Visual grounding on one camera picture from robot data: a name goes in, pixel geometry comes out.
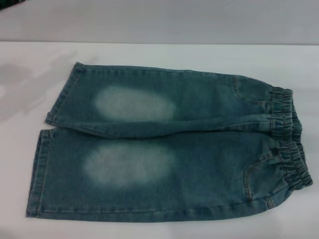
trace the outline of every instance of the white surface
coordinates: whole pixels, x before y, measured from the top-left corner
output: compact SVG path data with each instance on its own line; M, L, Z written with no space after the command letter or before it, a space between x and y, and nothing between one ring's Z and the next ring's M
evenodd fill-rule
M265 213L225 221L125 224L25 218L38 134L50 128L43 121L75 61L240 74L293 89L314 184ZM0 43L0 231L23 239L318 238L318 75L319 46Z
M0 12L0 40L319 44L318 0L30 0Z

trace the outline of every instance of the denim pants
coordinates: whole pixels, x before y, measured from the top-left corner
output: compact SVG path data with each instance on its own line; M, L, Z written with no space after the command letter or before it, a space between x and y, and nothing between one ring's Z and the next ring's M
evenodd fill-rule
M244 217L311 185L291 90L237 75L76 63L40 132L27 217Z

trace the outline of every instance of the blue denim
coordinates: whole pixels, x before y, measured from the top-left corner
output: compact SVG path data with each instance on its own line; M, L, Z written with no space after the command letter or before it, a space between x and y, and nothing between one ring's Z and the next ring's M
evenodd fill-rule
M76 63L45 122L28 217L237 218L313 183L292 91L244 76Z

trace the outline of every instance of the hem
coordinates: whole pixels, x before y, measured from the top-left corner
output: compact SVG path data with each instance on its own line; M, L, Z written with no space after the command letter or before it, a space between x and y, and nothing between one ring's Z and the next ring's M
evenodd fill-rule
M285 187L267 198L253 200L251 202L205 207L193 209L172 209L162 211L141 212L55 212L36 210L27 211L29 218L77 220L94 222L134 222L134 223L159 223L181 221L211 221L239 218L262 213L283 203L292 190Z
M61 93L59 94L57 100L55 101L55 103L54 103L51 111L48 113L48 115L59 114L59 111L62 108L68 94L70 93L71 89L73 88L73 86L75 85L75 83L77 82L77 80L79 79L79 76L81 75L81 73L83 71L84 71L83 64L77 62L74 65L68 80L66 81L65 85L63 86Z
M40 131L33 162L26 215L28 215L30 211L37 211L41 203L47 167L47 159L51 143L50 138L51 136L49 129L43 129Z

